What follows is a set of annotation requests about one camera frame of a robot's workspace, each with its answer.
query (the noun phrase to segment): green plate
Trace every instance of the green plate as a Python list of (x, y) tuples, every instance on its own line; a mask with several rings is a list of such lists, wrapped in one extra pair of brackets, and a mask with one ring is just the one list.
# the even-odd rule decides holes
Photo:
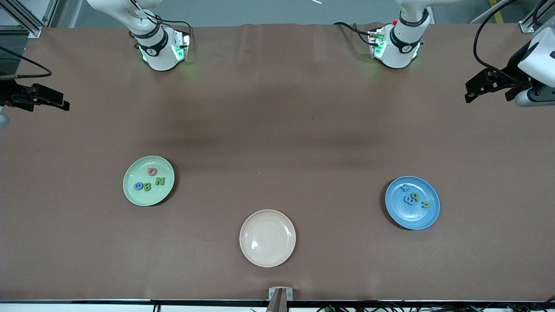
[(175, 173), (160, 156), (147, 156), (134, 162), (123, 178), (123, 193), (135, 205), (152, 206), (171, 192)]

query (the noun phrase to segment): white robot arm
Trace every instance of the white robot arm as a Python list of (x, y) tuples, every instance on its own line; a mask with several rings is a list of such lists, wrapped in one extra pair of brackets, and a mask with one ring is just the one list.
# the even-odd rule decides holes
[(406, 67), (421, 44), (422, 35), (430, 24), (429, 6), (456, 3), (462, 0), (395, 0), (401, 7), (399, 20), (377, 29), (370, 42), (371, 54), (391, 68)]
[(156, 71), (167, 71), (186, 59), (190, 36), (161, 24), (151, 11), (162, 0), (87, 0), (95, 10), (122, 22), (139, 43), (143, 59)]

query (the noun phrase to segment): plate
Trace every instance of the plate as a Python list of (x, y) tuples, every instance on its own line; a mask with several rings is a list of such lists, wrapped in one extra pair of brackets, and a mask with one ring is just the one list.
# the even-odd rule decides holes
[(285, 262), (295, 249), (295, 228), (289, 218), (276, 210), (255, 212), (247, 218), (239, 244), (252, 263), (271, 268)]
[(395, 179), (385, 193), (385, 206), (393, 220), (410, 230), (430, 227), (440, 216), (436, 190), (418, 177)]
[(134, 162), (123, 178), (123, 193), (135, 205), (152, 206), (168, 196), (175, 182), (171, 164), (160, 156)]

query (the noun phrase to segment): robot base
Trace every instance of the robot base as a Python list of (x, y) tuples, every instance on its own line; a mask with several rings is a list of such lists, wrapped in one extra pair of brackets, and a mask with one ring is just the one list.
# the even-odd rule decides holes
[(370, 54), (373, 58), (379, 59), (385, 66), (391, 68), (406, 67), (412, 59), (416, 57), (420, 43), (409, 53), (401, 53), (399, 49), (391, 43), (390, 33), (393, 24), (388, 24), (383, 28), (377, 29), (375, 33), (369, 34), (369, 42), (376, 43), (378, 46), (370, 46)]
[(149, 55), (149, 51), (139, 48), (143, 60), (155, 71), (168, 71), (174, 68), (179, 62), (186, 61), (189, 51), (190, 35), (181, 31), (176, 31), (171, 27), (164, 27), (168, 33), (169, 40), (157, 56)]

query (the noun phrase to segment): brown paper sheet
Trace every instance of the brown paper sheet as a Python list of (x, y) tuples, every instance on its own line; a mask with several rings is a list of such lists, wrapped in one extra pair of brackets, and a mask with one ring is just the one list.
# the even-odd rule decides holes
[[(555, 108), (502, 92), (464, 102), (482, 69), (476, 29), (433, 25), (393, 70), (337, 26), (199, 28), (191, 62), (169, 72), (149, 69), (126, 29), (45, 29), (25, 55), (54, 74), (33, 81), (72, 106), (5, 109), (1, 299), (257, 299), (276, 285), (302, 300), (548, 298)], [(480, 53), (502, 67), (528, 40), (488, 25)], [(123, 175), (152, 154), (179, 179), (137, 207)], [(386, 216), (402, 175), (438, 191), (429, 229)], [(260, 209), (296, 228), (275, 268), (239, 248)]]

